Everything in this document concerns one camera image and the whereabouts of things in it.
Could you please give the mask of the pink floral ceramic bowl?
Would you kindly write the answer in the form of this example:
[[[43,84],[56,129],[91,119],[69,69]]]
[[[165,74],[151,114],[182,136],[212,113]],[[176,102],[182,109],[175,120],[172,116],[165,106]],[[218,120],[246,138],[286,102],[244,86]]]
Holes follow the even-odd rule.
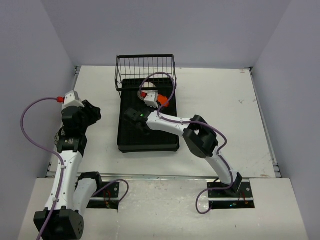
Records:
[[[57,146],[61,138],[61,134],[59,132],[54,136],[54,145]]]

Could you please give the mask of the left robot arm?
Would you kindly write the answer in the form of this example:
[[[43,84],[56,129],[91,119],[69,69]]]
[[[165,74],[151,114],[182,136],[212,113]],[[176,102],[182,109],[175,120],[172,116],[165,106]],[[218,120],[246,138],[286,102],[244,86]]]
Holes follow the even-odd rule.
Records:
[[[87,145],[86,131],[102,118],[101,109],[89,101],[62,106],[62,127],[57,133],[58,167],[44,210],[34,214],[37,239],[79,240],[84,233],[84,211],[91,196],[103,193],[98,172],[78,176]]]

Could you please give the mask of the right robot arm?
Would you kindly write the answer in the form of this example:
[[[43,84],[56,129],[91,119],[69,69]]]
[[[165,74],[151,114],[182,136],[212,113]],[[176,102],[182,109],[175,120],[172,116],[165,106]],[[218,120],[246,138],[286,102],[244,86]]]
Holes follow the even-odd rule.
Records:
[[[216,172],[220,180],[219,190],[230,197],[241,191],[243,177],[231,167],[222,154],[227,138],[201,116],[179,118],[151,108],[142,111],[129,108],[125,111],[124,118],[145,134],[160,131],[183,138],[189,151],[206,160]]]

